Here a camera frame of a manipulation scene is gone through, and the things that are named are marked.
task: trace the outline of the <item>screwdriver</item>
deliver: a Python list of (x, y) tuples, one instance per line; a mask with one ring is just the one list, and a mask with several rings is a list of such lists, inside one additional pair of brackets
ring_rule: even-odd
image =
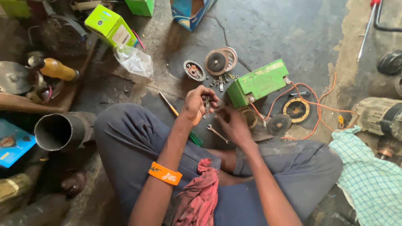
[[(169, 101), (165, 98), (165, 96), (164, 96), (161, 92), (159, 92), (159, 94), (162, 96), (162, 98), (165, 100), (165, 102), (169, 105), (170, 109), (172, 109), (172, 111), (174, 112), (174, 114), (175, 114), (176, 116), (178, 116), (178, 112), (177, 112), (176, 109), (174, 109), (174, 107), (169, 103)], [(198, 136), (197, 134), (195, 134), (194, 131), (191, 131), (191, 132), (190, 132), (189, 140), (190, 140), (191, 142), (193, 142), (194, 144), (196, 144), (197, 146), (199, 146), (199, 147), (201, 147), (201, 146), (203, 145), (203, 143), (204, 143), (204, 141), (201, 139), (201, 137)]]
[(363, 42), (361, 43), (359, 56), (357, 57), (357, 62), (360, 61), (361, 55), (363, 54), (363, 48), (364, 48), (364, 44), (366, 43), (367, 34), (369, 33), (369, 29), (370, 29), (370, 26), (371, 26), (371, 21), (373, 20), (373, 16), (375, 14), (375, 11), (377, 10), (377, 6), (380, 3), (381, 3), (381, 0), (371, 0), (370, 5), (372, 6), (373, 10), (371, 11), (371, 16), (370, 16), (369, 22), (367, 23), (366, 33), (364, 34)]

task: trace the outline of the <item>red cloth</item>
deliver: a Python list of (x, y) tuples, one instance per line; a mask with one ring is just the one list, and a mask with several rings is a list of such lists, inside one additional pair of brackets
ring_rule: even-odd
[(194, 178), (177, 197), (180, 205), (173, 218), (174, 226), (213, 226), (213, 211), (218, 203), (218, 173), (211, 159), (201, 159)]

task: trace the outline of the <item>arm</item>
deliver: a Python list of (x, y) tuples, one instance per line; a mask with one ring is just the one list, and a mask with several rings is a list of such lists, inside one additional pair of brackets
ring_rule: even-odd
[(230, 122), (227, 123), (220, 116), (216, 116), (216, 119), (221, 123), (230, 140), (237, 144), (246, 154), (268, 225), (301, 226), (302, 222), (262, 159), (258, 151), (258, 145), (252, 139), (245, 119), (235, 109), (225, 108), (225, 110), (230, 116)]
[[(219, 101), (214, 91), (204, 86), (199, 86), (187, 94), (182, 111), (175, 120), (165, 145), (156, 160), (159, 165), (177, 171), (190, 131), (205, 114), (203, 95), (210, 95), (212, 100)], [(211, 105), (210, 112), (213, 112), (216, 102), (212, 102)], [(173, 185), (149, 176), (134, 205), (128, 225), (160, 226), (167, 211), (172, 191)]]

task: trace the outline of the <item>person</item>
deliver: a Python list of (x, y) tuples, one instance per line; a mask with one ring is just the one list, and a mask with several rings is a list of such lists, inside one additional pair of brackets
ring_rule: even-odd
[[(128, 225), (162, 225), (170, 199), (199, 176), (197, 165), (204, 158), (219, 169), (215, 225), (302, 225), (338, 180), (342, 160), (324, 143), (311, 140), (257, 144), (242, 115), (229, 107), (215, 118), (236, 150), (200, 148), (187, 138), (205, 113), (206, 96), (213, 113), (219, 99), (201, 85), (187, 94), (171, 129), (131, 103), (113, 105), (98, 116), (99, 154)], [(150, 176), (154, 161), (181, 173), (178, 185)]]

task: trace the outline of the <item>navy blue pants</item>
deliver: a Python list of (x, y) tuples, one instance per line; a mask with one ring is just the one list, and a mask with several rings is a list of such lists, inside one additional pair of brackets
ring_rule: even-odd
[[(148, 169), (162, 151), (170, 128), (146, 108), (130, 103), (109, 107), (98, 116), (94, 127), (103, 166), (124, 217), (128, 219), (148, 178)], [(342, 160), (321, 142), (263, 142), (258, 148), (302, 221), (311, 214), (342, 172)], [(174, 187), (173, 197), (198, 176), (197, 165), (203, 158), (211, 158), (212, 166), (220, 168), (220, 158), (187, 142), (178, 168), (183, 177)], [(234, 174), (252, 176), (241, 150), (236, 151)], [(254, 180), (218, 187), (214, 224), (267, 225)]]

